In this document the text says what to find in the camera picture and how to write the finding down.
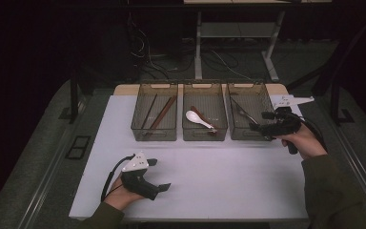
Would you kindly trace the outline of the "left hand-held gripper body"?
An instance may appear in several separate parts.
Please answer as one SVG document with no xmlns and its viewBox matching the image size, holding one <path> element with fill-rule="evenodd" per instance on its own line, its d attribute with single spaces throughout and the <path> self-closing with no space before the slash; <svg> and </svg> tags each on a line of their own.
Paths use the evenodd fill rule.
<svg viewBox="0 0 366 229">
<path fill-rule="evenodd" d="M 134 155 L 122 168 L 121 179 L 124 187 L 139 196 L 155 200 L 160 192 L 159 187 L 149 183 L 144 179 L 144 175 L 156 162 L 155 159 L 150 163 L 142 152 Z"/>
</svg>

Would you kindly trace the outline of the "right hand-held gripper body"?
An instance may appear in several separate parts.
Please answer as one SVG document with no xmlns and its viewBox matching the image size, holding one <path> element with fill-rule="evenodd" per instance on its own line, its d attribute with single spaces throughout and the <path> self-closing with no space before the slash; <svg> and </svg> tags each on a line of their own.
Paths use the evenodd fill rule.
<svg viewBox="0 0 366 229">
<path fill-rule="evenodd" d="M 259 126 L 259 132 L 263 136 L 274 138 L 278 135 L 289 135 L 296 133 L 304 119 L 295 114 L 292 107 L 295 105 L 313 102 L 315 99 L 310 97 L 293 97 L 292 95 L 283 95 L 273 104 L 273 112 L 275 112 L 275 119 L 271 124 L 264 124 Z"/>
</svg>

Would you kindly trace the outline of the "steel fork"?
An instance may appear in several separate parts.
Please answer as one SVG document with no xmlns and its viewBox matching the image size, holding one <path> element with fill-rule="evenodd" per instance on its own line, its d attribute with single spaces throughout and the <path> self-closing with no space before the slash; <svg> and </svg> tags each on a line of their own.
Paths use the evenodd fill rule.
<svg viewBox="0 0 366 229">
<path fill-rule="evenodd" d="M 258 123 L 255 121 L 255 119 L 254 118 L 252 118 L 246 111 L 244 111 L 242 108 L 240 108 L 240 107 L 238 107 L 238 106 L 236 106 L 236 109 L 237 109 L 237 112 L 240 114 L 240 115 L 242 115 L 242 116 L 244 116 L 244 117 L 246 117 L 252 124 L 254 124 L 254 125 L 258 125 Z"/>
</svg>

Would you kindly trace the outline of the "clear grey plastic bin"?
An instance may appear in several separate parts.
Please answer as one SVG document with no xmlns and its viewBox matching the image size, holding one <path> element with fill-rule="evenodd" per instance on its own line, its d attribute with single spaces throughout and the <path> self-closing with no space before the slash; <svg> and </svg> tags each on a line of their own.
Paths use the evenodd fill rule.
<svg viewBox="0 0 366 229">
<path fill-rule="evenodd" d="M 271 124 L 272 121 L 263 119 L 261 114 L 262 112 L 272 112 L 274 110 L 266 85 L 264 83 L 228 83 L 225 98 L 232 140 L 269 141 L 268 137 L 250 129 L 250 121 L 237 112 L 231 97 L 259 125 Z"/>
<path fill-rule="evenodd" d="M 178 97 L 178 85 L 174 83 L 143 83 L 140 85 L 131 125 L 136 141 L 176 141 L 177 99 L 169 110 L 169 114 L 173 116 L 175 133 L 158 137 L 144 136 L 168 99 L 173 95 Z"/>
<path fill-rule="evenodd" d="M 195 106 L 218 130 L 209 135 L 208 128 L 189 121 L 185 113 Z M 189 83 L 183 88 L 183 139 L 185 141 L 224 141 L 228 129 L 222 86 L 219 83 Z"/>
</svg>

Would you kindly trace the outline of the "brown wooden spoon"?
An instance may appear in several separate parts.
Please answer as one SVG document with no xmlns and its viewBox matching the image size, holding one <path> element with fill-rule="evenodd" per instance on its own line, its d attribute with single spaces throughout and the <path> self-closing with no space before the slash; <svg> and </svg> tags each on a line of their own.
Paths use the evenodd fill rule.
<svg viewBox="0 0 366 229">
<path fill-rule="evenodd" d="M 212 124 L 201 112 L 198 111 L 198 109 L 195 106 L 191 107 L 191 111 L 196 112 L 204 121 L 206 121 L 209 124 Z M 208 129 L 207 133 L 209 135 L 217 135 L 218 130 L 214 126 L 214 130 Z"/>
</svg>

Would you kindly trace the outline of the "white ceramic spoon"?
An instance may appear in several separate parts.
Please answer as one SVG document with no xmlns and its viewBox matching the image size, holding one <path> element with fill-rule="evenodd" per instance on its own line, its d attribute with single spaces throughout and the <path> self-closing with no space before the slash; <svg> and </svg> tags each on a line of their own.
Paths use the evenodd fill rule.
<svg viewBox="0 0 366 229">
<path fill-rule="evenodd" d="M 201 124 L 208 129 L 214 130 L 214 126 L 212 124 L 207 123 L 204 121 L 196 112 L 194 111 L 187 111 L 185 113 L 186 118 L 191 121 L 192 123 Z"/>
</svg>

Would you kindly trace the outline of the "person's left hand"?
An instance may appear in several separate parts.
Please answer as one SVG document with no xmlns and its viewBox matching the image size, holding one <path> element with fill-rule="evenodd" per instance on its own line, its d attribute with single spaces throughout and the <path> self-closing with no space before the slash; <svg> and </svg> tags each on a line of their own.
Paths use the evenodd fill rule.
<svg viewBox="0 0 366 229">
<path fill-rule="evenodd" d="M 127 190 L 123 186 L 121 178 L 118 177 L 112 184 L 111 191 L 106 195 L 104 202 L 117 210 L 123 211 L 133 202 L 140 199 L 143 199 L 143 197 Z"/>
</svg>

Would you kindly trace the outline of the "person's right hand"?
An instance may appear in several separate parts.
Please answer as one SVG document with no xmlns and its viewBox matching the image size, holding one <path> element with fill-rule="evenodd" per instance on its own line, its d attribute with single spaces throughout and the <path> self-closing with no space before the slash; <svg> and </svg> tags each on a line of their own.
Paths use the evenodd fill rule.
<svg viewBox="0 0 366 229">
<path fill-rule="evenodd" d="M 317 140 L 313 132 L 308 129 L 304 124 L 300 129 L 289 135 L 278 135 L 278 139 L 286 147 L 289 143 L 293 143 L 300 153 L 303 159 L 309 159 L 315 156 L 324 156 L 328 152 L 324 149 L 321 143 Z"/>
</svg>

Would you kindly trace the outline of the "black metal stand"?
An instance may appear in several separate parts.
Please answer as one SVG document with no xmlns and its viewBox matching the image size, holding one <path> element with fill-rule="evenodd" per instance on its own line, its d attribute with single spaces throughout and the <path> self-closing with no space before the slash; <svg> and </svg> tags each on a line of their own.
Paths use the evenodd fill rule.
<svg viewBox="0 0 366 229">
<path fill-rule="evenodd" d="M 365 31 L 366 23 L 363 24 L 353 35 L 350 35 L 346 39 L 342 39 L 335 48 L 332 56 L 323 65 L 286 86 L 286 88 L 291 91 L 317 77 L 317 80 L 312 87 L 312 93 L 313 95 L 323 96 L 328 89 L 331 89 L 329 114 L 330 118 L 337 126 L 341 123 L 354 121 L 348 112 L 344 112 L 343 117 L 338 116 L 341 82 L 339 72 Z"/>
<path fill-rule="evenodd" d="M 68 119 L 72 124 L 79 115 L 79 103 L 80 97 L 88 93 L 89 84 L 82 73 L 73 71 L 70 75 L 70 97 L 71 105 L 69 108 L 64 109 L 59 116 L 60 119 Z"/>
</svg>

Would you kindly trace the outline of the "metal floor rail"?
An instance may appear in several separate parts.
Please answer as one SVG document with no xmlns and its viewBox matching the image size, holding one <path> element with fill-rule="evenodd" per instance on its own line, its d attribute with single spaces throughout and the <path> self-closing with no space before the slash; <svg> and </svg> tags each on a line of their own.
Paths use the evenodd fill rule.
<svg viewBox="0 0 366 229">
<path fill-rule="evenodd" d="M 32 229 L 35 220 L 44 204 L 46 196 L 52 186 L 62 158 L 64 157 L 67 145 L 72 136 L 72 129 L 67 128 L 59 139 L 58 146 L 50 160 L 48 169 L 40 179 L 40 182 L 31 197 L 26 212 L 21 218 L 16 229 Z"/>
<path fill-rule="evenodd" d="M 353 149 L 351 142 L 347 139 L 343 131 L 335 124 L 332 124 L 331 127 L 343 148 L 343 153 L 346 157 L 346 160 L 348 161 L 366 195 L 366 169 L 364 168 L 362 162 L 356 154 L 356 151 Z"/>
</svg>

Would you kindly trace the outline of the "white metal desk frame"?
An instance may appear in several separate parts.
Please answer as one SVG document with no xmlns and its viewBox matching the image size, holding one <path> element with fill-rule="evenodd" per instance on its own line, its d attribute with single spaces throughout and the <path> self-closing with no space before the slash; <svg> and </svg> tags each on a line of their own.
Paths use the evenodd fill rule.
<svg viewBox="0 0 366 229">
<path fill-rule="evenodd" d="M 222 6 L 239 7 L 244 9 L 246 5 L 251 7 L 266 5 L 283 6 L 309 6 L 329 4 L 332 0 L 183 0 L 188 6 Z M 285 10 L 280 10 L 275 21 L 272 22 L 254 22 L 254 23 L 236 23 L 236 29 L 233 23 L 203 22 L 202 12 L 198 10 L 196 16 L 196 38 L 195 38 L 195 56 L 194 73 L 196 79 L 202 78 L 202 58 L 201 58 L 201 40 L 203 38 L 269 38 L 269 47 L 261 52 L 263 63 L 270 79 L 278 82 L 279 77 L 275 70 L 275 64 L 272 62 L 275 43 L 278 39 L 282 23 L 285 17 Z"/>
</svg>

